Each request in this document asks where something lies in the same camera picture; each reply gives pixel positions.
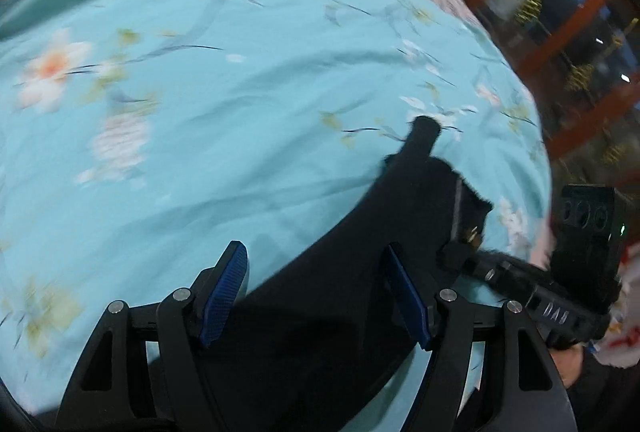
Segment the person's right hand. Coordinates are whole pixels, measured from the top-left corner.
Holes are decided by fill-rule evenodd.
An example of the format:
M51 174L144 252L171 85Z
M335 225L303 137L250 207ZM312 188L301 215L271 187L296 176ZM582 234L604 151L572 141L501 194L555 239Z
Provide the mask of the person's right hand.
M573 345L563 351L550 350L551 358L565 389L572 386L582 373L584 353L584 347L581 344Z

